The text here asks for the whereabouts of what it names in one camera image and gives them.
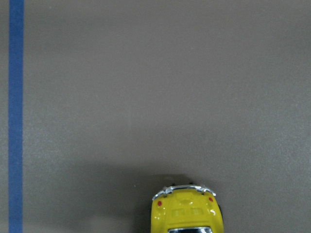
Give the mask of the yellow beetle toy car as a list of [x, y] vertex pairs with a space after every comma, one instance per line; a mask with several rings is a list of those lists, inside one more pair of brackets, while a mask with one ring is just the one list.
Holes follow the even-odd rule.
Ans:
[[205, 185], [164, 187], [152, 198], [152, 233], [223, 233], [216, 193]]

